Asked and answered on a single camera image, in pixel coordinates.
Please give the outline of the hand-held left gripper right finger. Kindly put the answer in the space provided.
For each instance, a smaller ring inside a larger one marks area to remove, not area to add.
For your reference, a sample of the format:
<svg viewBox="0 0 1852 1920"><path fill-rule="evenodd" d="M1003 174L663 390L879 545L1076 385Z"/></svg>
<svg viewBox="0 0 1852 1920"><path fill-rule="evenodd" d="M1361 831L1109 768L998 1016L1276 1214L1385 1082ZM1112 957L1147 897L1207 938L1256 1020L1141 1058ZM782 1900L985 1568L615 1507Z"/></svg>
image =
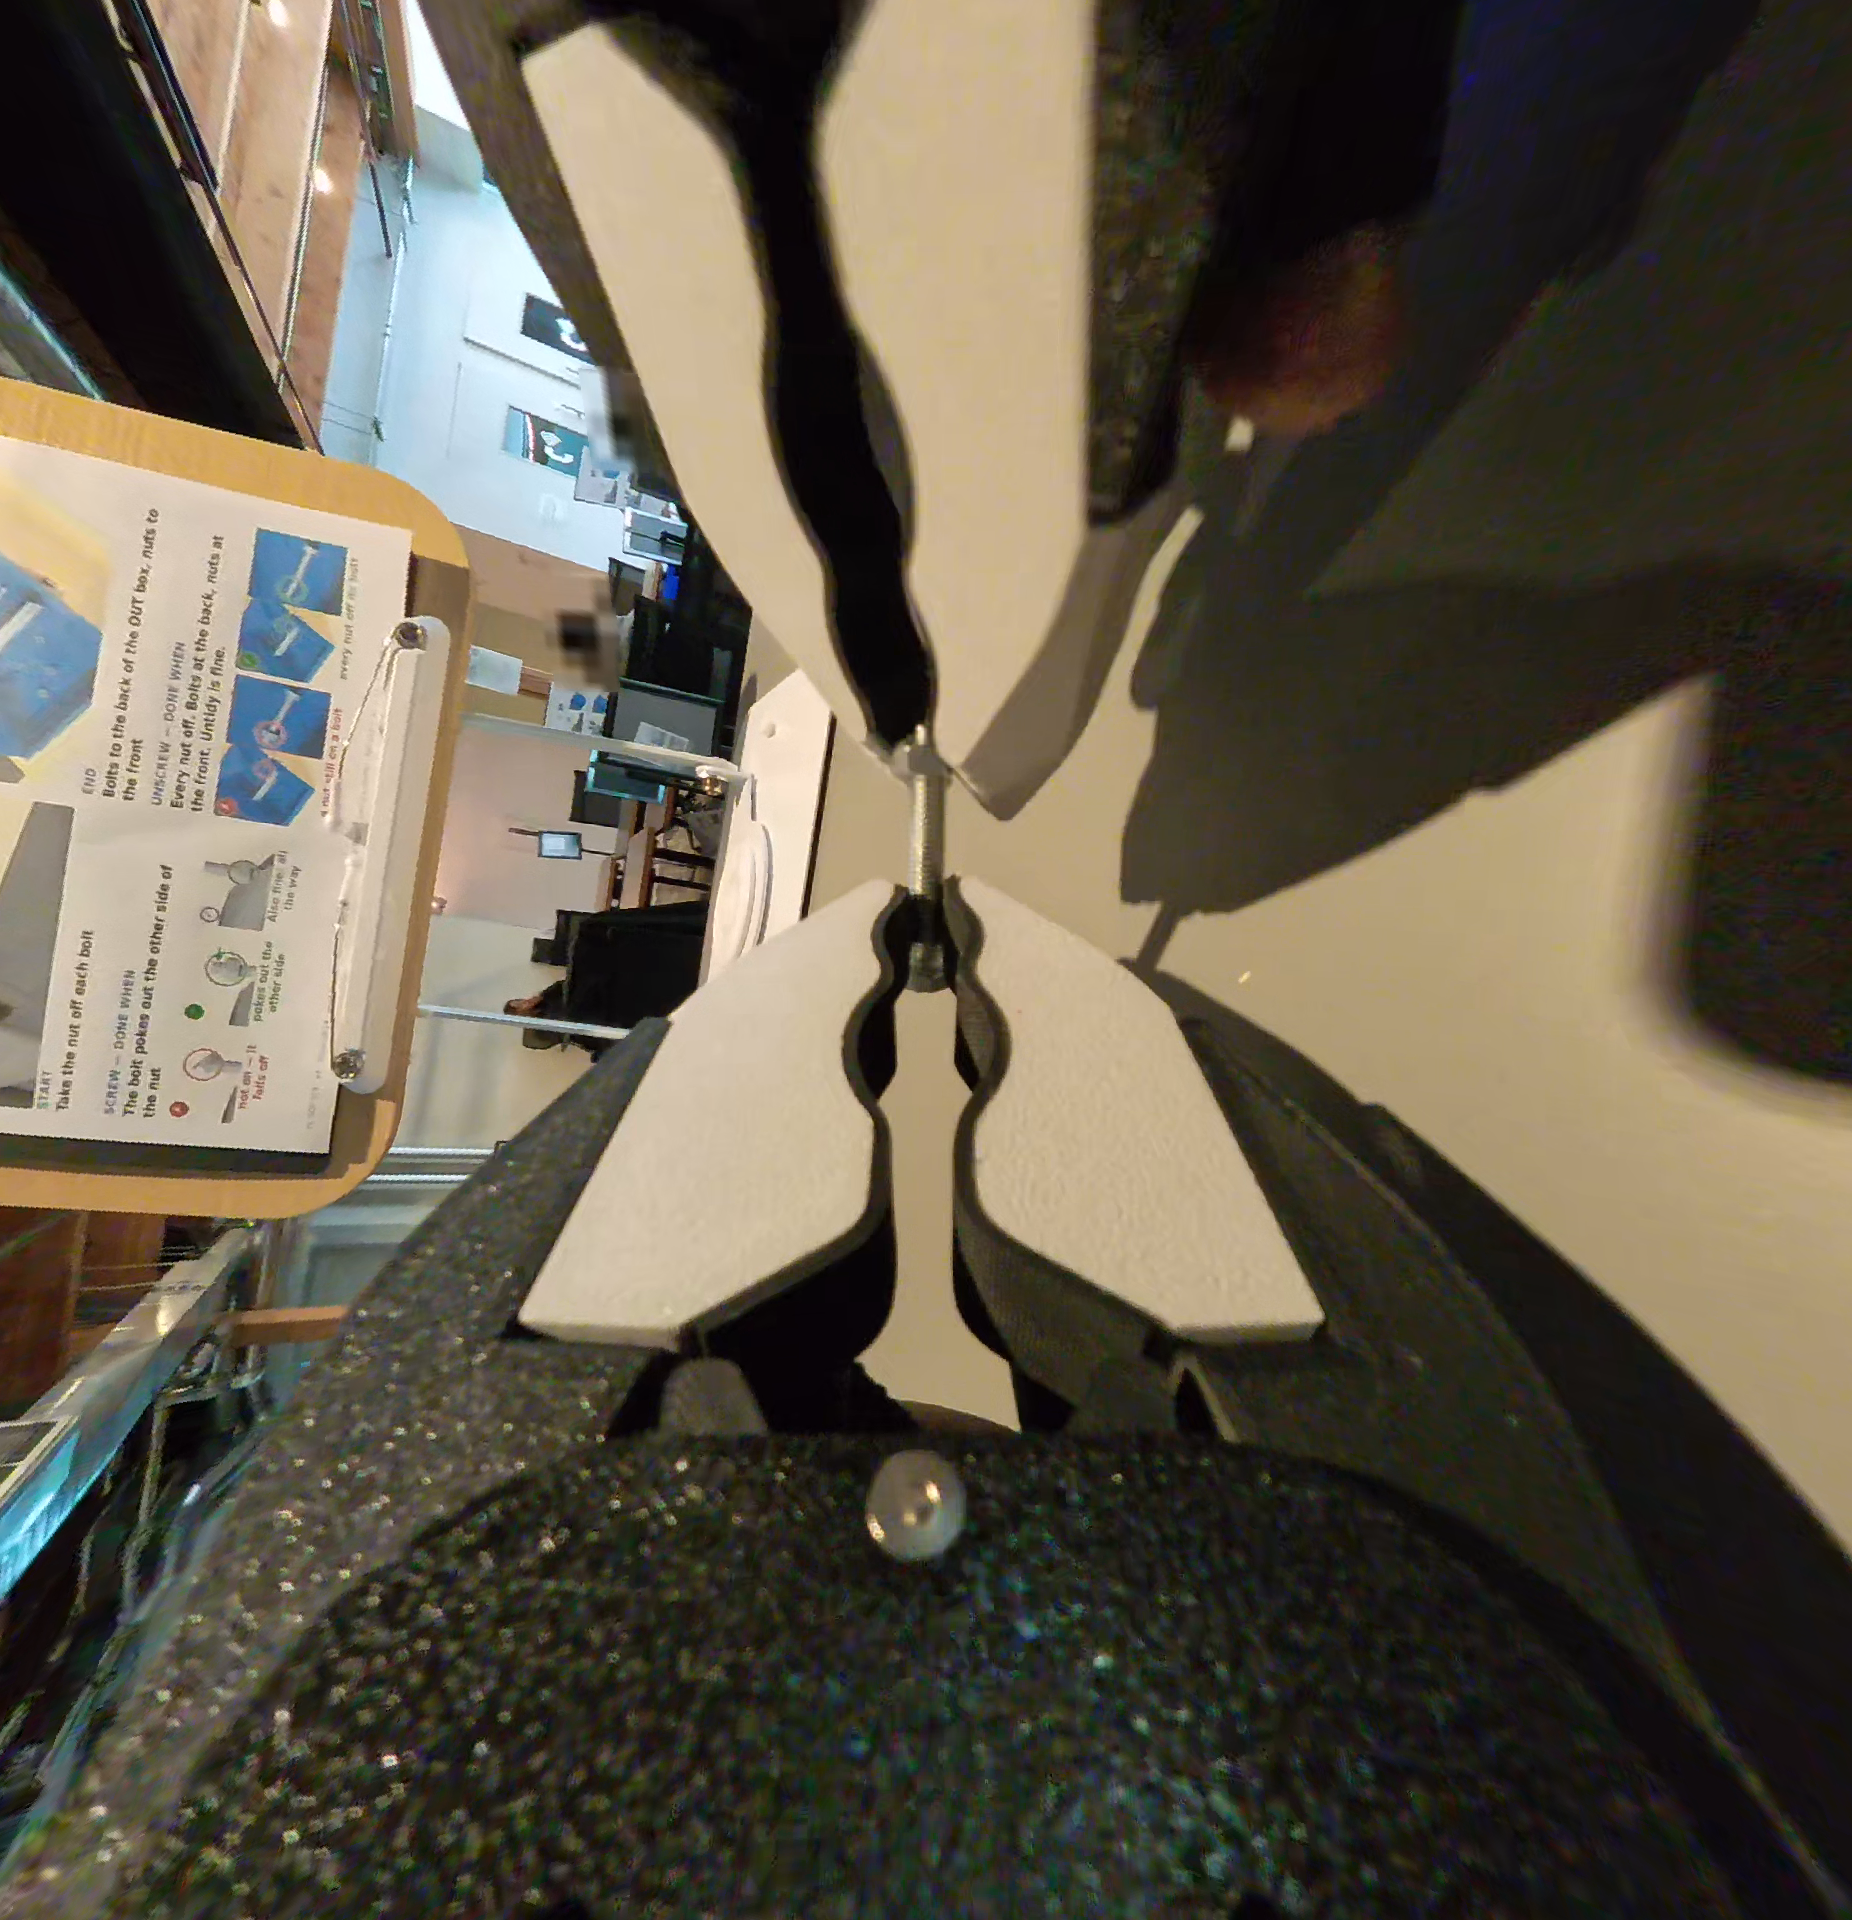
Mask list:
<svg viewBox="0 0 1852 1920"><path fill-rule="evenodd" d="M1168 1003L980 879L947 882L947 941L955 1293L1017 1381L1072 1413L1314 1339L1322 1303Z"/></svg>

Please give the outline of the small black monitor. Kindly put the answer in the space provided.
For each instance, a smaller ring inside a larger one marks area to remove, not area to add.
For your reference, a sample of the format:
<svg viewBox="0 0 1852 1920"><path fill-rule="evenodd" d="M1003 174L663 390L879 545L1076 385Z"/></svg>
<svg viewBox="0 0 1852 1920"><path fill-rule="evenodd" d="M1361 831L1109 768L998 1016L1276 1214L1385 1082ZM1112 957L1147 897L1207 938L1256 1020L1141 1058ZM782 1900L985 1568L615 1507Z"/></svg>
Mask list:
<svg viewBox="0 0 1852 1920"><path fill-rule="evenodd" d="M590 753L576 786L576 819L589 828L606 828L618 810L667 801L667 778L626 758L626 745L699 757L718 753L720 707L694 693L626 682L613 693L576 694L573 706L581 732L606 744Z"/></svg>

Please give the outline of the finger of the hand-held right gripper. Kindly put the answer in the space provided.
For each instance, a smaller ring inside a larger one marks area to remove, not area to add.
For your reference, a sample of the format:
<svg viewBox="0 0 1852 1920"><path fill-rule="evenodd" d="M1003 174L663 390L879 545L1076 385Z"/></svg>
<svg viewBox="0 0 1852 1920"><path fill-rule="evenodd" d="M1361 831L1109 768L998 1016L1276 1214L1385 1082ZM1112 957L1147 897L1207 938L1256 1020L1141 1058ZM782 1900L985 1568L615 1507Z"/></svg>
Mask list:
<svg viewBox="0 0 1852 1920"><path fill-rule="evenodd" d="M1096 5L853 13L817 185L904 435L937 747L1009 820L1081 741L1186 511L1173 457L1132 516L1086 515Z"/></svg>
<svg viewBox="0 0 1852 1920"><path fill-rule="evenodd" d="M517 69L694 527L893 753L933 718L910 474L847 315L817 121L850 11L587 11Z"/></svg>

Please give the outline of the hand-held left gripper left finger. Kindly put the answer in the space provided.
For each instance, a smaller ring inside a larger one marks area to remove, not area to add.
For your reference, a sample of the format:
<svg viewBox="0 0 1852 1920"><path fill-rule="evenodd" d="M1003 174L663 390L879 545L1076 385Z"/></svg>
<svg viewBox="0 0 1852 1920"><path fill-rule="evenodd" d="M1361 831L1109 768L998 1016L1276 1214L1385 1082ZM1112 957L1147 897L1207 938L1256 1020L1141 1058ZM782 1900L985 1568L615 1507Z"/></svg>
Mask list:
<svg viewBox="0 0 1852 1920"><path fill-rule="evenodd" d="M861 884L699 987L517 1307L563 1348L724 1363L780 1433L904 1425L859 1372L894 1299L904 893Z"/></svg>

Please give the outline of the white clamp bar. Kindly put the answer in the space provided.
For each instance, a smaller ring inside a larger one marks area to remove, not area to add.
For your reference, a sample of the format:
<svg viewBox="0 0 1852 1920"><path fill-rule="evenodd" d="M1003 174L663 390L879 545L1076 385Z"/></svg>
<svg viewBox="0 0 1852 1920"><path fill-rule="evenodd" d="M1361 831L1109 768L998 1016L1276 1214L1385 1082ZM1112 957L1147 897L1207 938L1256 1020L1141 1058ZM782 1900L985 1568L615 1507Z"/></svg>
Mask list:
<svg viewBox="0 0 1852 1920"><path fill-rule="evenodd" d="M439 618L403 618L336 755L329 828L344 865L323 1049L344 1092L384 1092L389 1079L450 653Z"/></svg>

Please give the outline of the silver bolt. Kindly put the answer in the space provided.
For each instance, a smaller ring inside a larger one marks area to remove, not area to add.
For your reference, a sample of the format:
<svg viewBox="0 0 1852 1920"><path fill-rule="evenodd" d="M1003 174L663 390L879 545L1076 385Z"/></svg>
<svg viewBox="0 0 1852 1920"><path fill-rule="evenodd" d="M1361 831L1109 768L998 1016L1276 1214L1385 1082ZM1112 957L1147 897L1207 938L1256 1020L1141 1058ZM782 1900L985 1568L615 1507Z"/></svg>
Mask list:
<svg viewBox="0 0 1852 1920"><path fill-rule="evenodd" d="M947 936L943 920L947 777L937 768L905 781L910 825L905 861L905 987L947 987Z"/></svg>

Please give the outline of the person's right hand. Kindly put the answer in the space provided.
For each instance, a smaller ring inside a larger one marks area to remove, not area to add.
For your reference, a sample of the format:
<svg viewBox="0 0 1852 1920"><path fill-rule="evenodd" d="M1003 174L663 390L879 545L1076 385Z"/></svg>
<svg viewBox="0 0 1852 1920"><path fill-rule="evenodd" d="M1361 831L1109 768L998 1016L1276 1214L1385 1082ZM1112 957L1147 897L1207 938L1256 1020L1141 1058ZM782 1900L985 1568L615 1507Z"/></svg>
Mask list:
<svg viewBox="0 0 1852 1920"><path fill-rule="evenodd" d="M1394 375L1399 257L1440 181L1463 11L1298 5L1270 111L1241 111L1184 357L1261 437L1322 435Z"/></svg>

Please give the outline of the white base board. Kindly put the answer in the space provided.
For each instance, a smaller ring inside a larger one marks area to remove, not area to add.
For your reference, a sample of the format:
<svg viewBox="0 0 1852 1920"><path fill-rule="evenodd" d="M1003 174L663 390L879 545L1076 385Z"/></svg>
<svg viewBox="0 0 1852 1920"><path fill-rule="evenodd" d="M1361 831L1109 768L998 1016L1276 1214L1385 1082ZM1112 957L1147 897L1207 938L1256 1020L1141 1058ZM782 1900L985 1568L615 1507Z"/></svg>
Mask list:
<svg viewBox="0 0 1852 1920"><path fill-rule="evenodd" d="M701 983L807 915L831 741L834 714L804 674L750 706L740 777L723 796Z"/></svg>

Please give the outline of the large black screen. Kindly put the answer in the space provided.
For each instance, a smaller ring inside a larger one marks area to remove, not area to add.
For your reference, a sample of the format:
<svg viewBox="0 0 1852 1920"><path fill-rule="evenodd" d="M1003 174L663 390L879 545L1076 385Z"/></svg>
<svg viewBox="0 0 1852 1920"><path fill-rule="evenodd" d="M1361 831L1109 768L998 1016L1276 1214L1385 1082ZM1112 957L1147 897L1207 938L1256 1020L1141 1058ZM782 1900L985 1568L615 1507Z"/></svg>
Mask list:
<svg viewBox="0 0 1852 1920"><path fill-rule="evenodd" d="M102 398L317 446L143 5L0 5L0 268Z"/></svg>

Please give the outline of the printed instruction sheet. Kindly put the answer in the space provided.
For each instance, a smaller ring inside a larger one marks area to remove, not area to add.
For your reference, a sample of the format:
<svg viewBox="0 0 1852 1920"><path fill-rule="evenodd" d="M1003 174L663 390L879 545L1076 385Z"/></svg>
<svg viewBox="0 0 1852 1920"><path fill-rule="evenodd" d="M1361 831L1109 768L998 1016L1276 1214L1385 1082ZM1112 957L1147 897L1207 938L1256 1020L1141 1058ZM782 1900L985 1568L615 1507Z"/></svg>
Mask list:
<svg viewBox="0 0 1852 1920"><path fill-rule="evenodd" d="M323 1156L409 533L0 437L0 1152Z"/></svg>

